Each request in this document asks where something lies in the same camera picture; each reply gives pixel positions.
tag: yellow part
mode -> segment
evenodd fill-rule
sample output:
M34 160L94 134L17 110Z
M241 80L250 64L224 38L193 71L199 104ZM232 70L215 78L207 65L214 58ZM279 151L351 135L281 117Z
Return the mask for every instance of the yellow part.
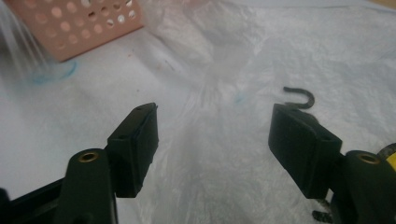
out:
M393 167L393 169L396 171L396 152L393 153L391 156L387 158L387 162Z

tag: white surface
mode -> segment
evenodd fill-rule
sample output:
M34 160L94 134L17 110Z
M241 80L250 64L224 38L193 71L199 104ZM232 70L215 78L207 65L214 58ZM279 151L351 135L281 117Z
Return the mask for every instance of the white surface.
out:
M315 94L308 112L343 152L395 142L394 12L144 7L147 28L63 64L76 67L70 76L16 77L2 55L0 180L12 199L63 176L78 151L104 147L149 102L159 106L160 146L139 196L119 200L120 223L315 223L321 208L267 146L273 103L305 100L283 86Z

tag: metal hook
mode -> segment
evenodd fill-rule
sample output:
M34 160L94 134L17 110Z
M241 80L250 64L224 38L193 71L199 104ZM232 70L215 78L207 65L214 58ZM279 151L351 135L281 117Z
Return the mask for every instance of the metal hook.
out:
M291 105L291 106L294 106L299 109L309 109L315 104L314 94L312 94L310 91L306 91L306 90L299 89L299 88L290 88L290 87L284 87L283 91L292 92L292 93L300 93L300 94L304 94L308 97L308 102L305 104L286 102L285 105Z

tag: pink plastic basket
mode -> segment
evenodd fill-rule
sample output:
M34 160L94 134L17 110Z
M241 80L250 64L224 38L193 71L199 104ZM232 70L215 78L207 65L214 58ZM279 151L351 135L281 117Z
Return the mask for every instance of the pink plastic basket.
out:
M142 27L136 0L6 0L6 3L58 61Z

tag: white cloth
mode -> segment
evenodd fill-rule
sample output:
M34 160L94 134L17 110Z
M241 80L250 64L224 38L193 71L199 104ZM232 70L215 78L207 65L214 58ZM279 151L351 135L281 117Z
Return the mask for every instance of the white cloth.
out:
M120 223L316 223L323 209L268 148L273 104L305 101L284 86L312 91L307 112L343 153L396 142L396 14L257 2L148 0L145 29L66 73L13 77L3 63L1 187L15 199L59 179L155 102L160 146L138 197L118 200Z

